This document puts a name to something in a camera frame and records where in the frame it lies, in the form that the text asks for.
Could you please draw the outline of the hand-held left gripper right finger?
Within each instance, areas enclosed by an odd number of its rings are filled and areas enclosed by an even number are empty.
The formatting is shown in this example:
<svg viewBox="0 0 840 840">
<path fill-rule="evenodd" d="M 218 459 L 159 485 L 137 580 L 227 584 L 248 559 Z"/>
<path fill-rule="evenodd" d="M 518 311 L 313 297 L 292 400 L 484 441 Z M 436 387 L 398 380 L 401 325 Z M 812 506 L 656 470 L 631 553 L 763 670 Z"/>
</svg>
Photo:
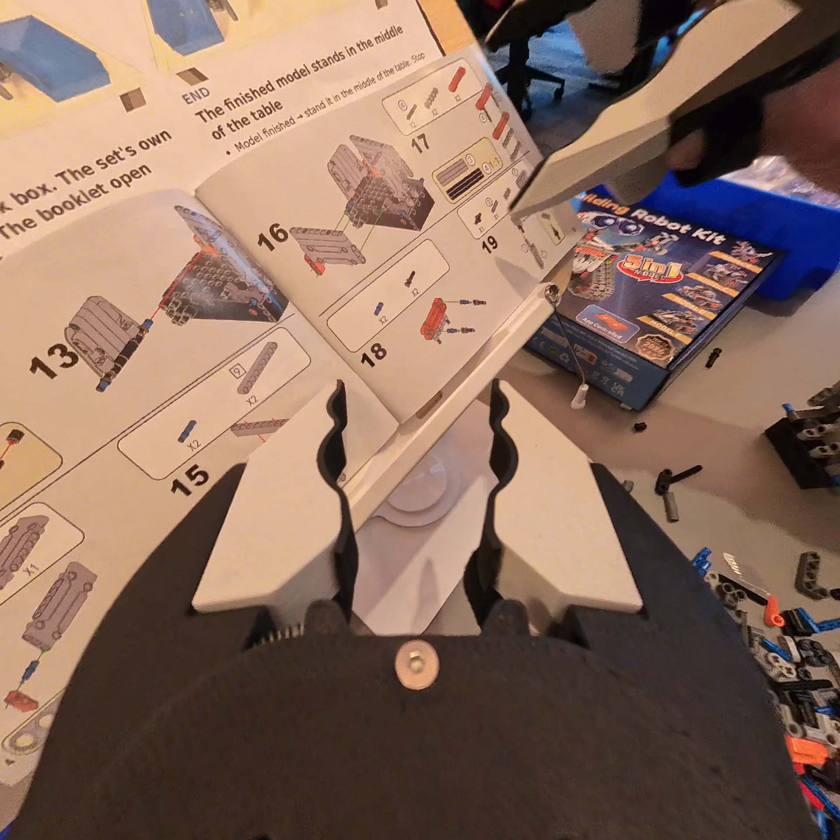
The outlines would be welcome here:
<svg viewBox="0 0 840 840">
<path fill-rule="evenodd" d="M 627 615 L 643 599 L 587 455 L 508 382 L 490 388 L 489 467 L 496 479 L 464 573 L 480 628 L 518 602 L 545 634 L 573 607 Z"/>
</svg>

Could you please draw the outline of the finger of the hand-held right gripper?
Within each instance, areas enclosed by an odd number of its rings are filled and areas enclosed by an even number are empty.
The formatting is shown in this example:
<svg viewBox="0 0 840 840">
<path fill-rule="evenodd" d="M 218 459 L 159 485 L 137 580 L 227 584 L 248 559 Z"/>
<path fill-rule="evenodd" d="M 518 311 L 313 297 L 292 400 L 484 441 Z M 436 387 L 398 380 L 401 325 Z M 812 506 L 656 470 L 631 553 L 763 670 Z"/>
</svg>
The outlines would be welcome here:
<svg viewBox="0 0 840 840">
<path fill-rule="evenodd" d="M 801 3 L 784 1 L 723 2 L 705 13 L 653 76 L 541 162 L 511 204 L 511 218 L 598 185 L 611 184 L 625 203 L 639 202 L 664 177 L 674 121 L 734 89 L 738 64 L 803 13 Z"/>
<path fill-rule="evenodd" d="M 486 45 L 498 49 L 569 20 L 587 64 L 600 72 L 623 69 L 636 55 L 642 1 L 515 1 L 499 18 Z"/>
</svg>

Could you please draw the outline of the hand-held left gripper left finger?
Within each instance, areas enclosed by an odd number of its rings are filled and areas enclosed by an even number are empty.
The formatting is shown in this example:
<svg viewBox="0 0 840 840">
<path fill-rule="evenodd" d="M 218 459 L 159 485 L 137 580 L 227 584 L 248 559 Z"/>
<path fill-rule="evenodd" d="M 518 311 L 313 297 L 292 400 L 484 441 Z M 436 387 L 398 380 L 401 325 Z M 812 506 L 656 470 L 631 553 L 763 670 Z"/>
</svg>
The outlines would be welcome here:
<svg viewBox="0 0 840 840">
<path fill-rule="evenodd" d="M 325 386 L 248 457 L 193 597 L 198 612 L 262 606 L 285 628 L 333 601 L 350 620 L 359 555 L 339 482 L 346 396 L 342 381 Z"/>
</svg>

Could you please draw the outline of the instruction booklet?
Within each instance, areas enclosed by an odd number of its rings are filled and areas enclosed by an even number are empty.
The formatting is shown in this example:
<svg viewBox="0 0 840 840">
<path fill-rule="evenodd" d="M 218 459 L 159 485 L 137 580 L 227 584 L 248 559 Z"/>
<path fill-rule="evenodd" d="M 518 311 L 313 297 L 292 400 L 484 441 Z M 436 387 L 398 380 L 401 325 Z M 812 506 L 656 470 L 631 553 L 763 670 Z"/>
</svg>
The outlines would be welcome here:
<svg viewBox="0 0 840 840">
<path fill-rule="evenodd" d="M 569 203 L 511 221 L 539 160 L 464 49 L 4 261 L 3 788 L 223 473 L 341 380 L 354 481 L 501 336 L 582 233 Z"/>
</svg>

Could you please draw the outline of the grey black robot model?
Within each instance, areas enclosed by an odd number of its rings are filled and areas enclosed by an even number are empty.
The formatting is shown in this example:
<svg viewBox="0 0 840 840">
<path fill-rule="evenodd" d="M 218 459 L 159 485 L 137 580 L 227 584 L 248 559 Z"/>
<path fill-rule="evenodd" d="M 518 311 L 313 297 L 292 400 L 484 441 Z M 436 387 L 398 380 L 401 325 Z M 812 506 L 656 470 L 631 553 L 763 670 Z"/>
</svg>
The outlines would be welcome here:
<svg viewBox="0 0 840 840">
<path fill-rule="evenodd" d="M 789 403 L 783 409 L 764 435 L 797 486 L 839 488 L 839 382 L 814 394 L 804 409 Z"/>
</svg>

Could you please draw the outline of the person's right hand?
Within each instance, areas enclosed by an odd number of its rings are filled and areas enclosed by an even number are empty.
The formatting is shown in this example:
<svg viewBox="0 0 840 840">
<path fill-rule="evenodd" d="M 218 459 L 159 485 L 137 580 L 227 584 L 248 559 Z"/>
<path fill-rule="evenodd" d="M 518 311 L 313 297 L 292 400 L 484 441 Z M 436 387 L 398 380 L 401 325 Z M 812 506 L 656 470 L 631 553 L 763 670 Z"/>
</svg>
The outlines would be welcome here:
<svg viewBox="0 0 840 840">
<path fill-rule="evenodd" d="M 839 61 L 762 99 L 762 125 L 755 150 L 725 155 L 708 173 L 710 135 L 699 129 L 668 150 L 668 168 L 684 183 L 704 182 L 747 168 L 761 156 L 780 156 L 808 181 L 839 191 Z"/>
</svg>

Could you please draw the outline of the clear plastic bag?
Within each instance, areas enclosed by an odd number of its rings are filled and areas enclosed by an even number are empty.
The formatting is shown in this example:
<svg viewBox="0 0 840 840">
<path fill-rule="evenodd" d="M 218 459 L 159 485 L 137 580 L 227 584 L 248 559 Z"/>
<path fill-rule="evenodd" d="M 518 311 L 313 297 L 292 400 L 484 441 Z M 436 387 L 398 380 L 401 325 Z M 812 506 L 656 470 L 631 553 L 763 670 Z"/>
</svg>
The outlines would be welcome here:
<svg viewBox="0 0 840 840">
<path fill-rule="evenodd" d="M 839 210 L 838 194 L 809 181 L 781 156 L 760 156 L 749 166 L 725 174 L 722 179 L 814 206 Z"/>
</svg>

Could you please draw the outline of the black office chair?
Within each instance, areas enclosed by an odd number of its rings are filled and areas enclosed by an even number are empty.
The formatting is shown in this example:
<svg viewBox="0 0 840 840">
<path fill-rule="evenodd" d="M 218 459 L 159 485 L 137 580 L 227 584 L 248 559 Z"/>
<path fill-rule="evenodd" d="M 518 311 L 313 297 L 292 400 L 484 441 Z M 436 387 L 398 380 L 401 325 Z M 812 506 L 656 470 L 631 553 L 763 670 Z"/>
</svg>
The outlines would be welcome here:
<svg viewBox="0 0 840 840">
<path fill-rule="evenodd" d="M 532 116 L 532 100 L 529 93 L 532 81 L 547 81 L 554 84 L 553 100 L 555 102 L 560 102 L 564 96 L 566 79 L 529 65 L 530 39 L 545 35 L 550 28 L 549 26 L 537 29 L 523 38 L 514 39 L 509 45 L 508 63 L 496 71 L 499 83 L 506 88 L 508 99 L 524 123 L 527 123 Z"/>
</svg>

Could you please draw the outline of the blue plastic bin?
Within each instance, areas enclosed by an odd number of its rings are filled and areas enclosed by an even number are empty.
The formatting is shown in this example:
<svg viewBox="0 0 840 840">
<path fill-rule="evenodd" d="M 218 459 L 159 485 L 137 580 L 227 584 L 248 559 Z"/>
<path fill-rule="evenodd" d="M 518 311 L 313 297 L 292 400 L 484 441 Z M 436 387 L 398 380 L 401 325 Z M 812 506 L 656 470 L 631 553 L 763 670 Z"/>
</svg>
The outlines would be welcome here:
<svg viewBox="0 0 840 840">
<path fill-rule="evenodd" d="M 630 318 L 652 319 L 658 297 L 714 318 L 749 290 L 818 289 L 838 267 L 838 210 L 721 178 L 689 187 L 667 175 L 634 205 L 597 186 L 573 206 L 584 236 L 568 294 Z"/>
</svg>

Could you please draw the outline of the robot kit box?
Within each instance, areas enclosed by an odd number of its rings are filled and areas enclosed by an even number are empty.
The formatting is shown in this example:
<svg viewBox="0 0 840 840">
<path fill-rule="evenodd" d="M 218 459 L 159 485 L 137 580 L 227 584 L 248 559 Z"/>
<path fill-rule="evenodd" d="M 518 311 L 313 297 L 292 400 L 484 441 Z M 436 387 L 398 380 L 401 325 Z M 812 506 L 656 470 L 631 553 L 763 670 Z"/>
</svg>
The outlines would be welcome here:
<svg viewBox="0 0 840 840">
<path fill-rule="evenodd" d="M 643 411 L 786 257 L 604 191 L 571 205 L 583 235 L 570 281 L 525 348 L 631 411 Z"/>
</svg>

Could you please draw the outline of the black angled beam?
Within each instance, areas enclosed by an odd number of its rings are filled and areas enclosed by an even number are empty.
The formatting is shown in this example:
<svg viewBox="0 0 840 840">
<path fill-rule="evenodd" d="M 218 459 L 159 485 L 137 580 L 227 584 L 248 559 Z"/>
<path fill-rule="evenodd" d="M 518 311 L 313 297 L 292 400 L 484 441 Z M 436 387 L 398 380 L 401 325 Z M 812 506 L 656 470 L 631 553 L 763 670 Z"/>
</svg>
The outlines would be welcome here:
<svg viewBox="0 0 840 840">
<path fill-rule="evenodd" d="M 794 578 L 795 589 L 803 596 L 814 601 L 822 601 L 830 592 L 819 581 L 822 565 L 821 556 L 813 551 L 801 554 Z"/>
</svg>

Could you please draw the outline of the pile of plastic building pieces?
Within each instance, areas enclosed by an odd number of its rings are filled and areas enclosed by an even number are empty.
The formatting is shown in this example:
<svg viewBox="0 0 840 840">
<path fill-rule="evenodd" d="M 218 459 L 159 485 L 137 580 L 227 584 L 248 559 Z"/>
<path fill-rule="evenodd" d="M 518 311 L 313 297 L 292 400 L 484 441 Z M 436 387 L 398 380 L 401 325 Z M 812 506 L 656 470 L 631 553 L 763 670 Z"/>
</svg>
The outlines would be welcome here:
<svg viewBox="0 0 840 840">
<path fill-rule="evenodd" d="M 785 626 L 768 628 L 763 609 L 774 594 L 733 580 L 722 554 L 702 548 L 691 565 L 738 626 L 762 672 L 816 829 L 821 838 L 838 838 L 839 654 L 838 638 L 828 638 L 838 635 L 838 618 L 816 620 L 803 605 L 784 608 L 779 602 Z"/>
</svg>

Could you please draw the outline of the white instruction sheet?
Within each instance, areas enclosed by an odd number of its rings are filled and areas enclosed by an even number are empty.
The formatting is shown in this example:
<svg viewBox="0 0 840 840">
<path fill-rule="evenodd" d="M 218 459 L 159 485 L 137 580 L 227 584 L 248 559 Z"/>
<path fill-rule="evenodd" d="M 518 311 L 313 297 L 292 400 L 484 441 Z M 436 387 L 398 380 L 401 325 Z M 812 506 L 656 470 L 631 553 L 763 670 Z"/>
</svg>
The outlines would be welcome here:
<svg viewBox="0 0 840 840">
<path fill-rule="evenodd" d="M 2 258 L 475 42 L 458 2 L 2 2 Z"/>
</svg>

